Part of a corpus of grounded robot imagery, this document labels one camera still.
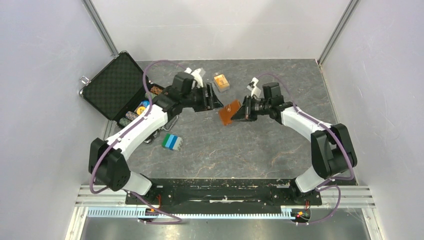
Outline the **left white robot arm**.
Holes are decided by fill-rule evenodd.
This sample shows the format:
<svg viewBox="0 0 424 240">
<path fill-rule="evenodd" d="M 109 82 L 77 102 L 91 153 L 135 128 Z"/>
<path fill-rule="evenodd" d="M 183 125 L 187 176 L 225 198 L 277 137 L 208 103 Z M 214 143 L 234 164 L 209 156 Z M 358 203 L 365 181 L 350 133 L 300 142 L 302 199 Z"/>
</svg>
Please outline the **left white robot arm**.
<svg viewBox="0 0 424 240">
<path fill-rule="evenodd" d="M 195 112 L 210 111 L 224 105 L 216 96 L 211 83 L 204 83 L 204 69 L 178 72 L 172 84 L 154 97 L 148 108 L 124 129 L 106 140 L 96 138 L 90 144 L 88 171 L 91 173 L 90 190 L 94 181 L 105 184 L 105 189 L 114 192 L 127 190 L 138 193 L 145 204 L 153 203 L 157 190 L 153 183 L 141 173 L 130 170 L 127 160 L 136 148 L 154 132 L 165 126 L 184 108 Z"/>
</svg>

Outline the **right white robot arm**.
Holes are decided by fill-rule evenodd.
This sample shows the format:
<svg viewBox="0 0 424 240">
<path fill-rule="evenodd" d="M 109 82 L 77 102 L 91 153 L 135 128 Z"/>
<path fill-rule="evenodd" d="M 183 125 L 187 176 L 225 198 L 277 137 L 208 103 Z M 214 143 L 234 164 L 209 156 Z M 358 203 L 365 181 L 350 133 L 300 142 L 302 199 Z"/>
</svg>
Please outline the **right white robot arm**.
<svg viewBox="0 0 424 240">
<path fill-rule="evenodd" d="M 285 101 L 279 83 L 266 83 L 259 90 L 257 82 L 257 78 L 250 82 L 247 88 L 251 93 L 231 120 L 253 122 L 258 116 L 269 116 L 309 141 L 311 167 L 291 181 L 289 199 L 302 204 L 311 191 L 321 190 L 329 182 L 352 180 L 357 157 L 347 127 L 318 120 L 294 103 Z"/>
</svg>

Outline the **black aluminium poker chip case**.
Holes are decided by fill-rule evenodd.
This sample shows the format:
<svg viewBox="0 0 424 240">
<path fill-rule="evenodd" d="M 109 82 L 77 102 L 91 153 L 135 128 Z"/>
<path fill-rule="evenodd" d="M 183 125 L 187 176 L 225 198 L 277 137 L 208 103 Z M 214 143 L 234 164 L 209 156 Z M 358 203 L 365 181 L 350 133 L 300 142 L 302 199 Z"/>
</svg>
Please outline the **black aluminium poker chip case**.
<svg viewBox="0 0 424 240">
<path fill-rule="evenodd" d="M 80 90 L 79 95 L 120 129 L 127 112 L 146 101 L 143 70 L 127 51 L 122 51 Z"/>
</svg>

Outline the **brown leather card holder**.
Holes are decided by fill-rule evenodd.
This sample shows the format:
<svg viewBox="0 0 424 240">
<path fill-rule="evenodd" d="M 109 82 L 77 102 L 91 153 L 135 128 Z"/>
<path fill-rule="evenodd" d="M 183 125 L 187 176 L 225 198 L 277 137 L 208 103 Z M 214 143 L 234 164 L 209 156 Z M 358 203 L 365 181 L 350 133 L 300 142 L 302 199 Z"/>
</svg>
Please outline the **brown leather card holder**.
<svg viewBox="0 0 424 240">
<path fill-rule="evenodd" d="M 225 105 L 221 110 L 219 110 L 218 115 L 221 120 L 221 123 L 224 126 L 231 124 L 233 122 L 231 118 L 240 109 L 240 107 L 241 107 L 240 101 L 235 99 L 230 104 Z"/>
</svg>

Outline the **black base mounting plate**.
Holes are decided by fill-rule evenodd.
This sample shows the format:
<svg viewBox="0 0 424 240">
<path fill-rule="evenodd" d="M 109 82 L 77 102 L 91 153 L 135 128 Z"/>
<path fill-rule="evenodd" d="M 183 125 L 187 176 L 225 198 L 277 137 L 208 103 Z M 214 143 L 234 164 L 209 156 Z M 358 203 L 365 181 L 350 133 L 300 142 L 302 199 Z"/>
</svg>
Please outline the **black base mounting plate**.
<svg viewBox="0 0 424 240">
<path fill-rule="evenodd" d="M 143 195 L 150 204 L 178 206 L 194 202 L 266 202 L 281 206 L 322 205 L 320 193 L 297 193 L 294 180 L 283 178 L 153 178 Z"/>
</svg>

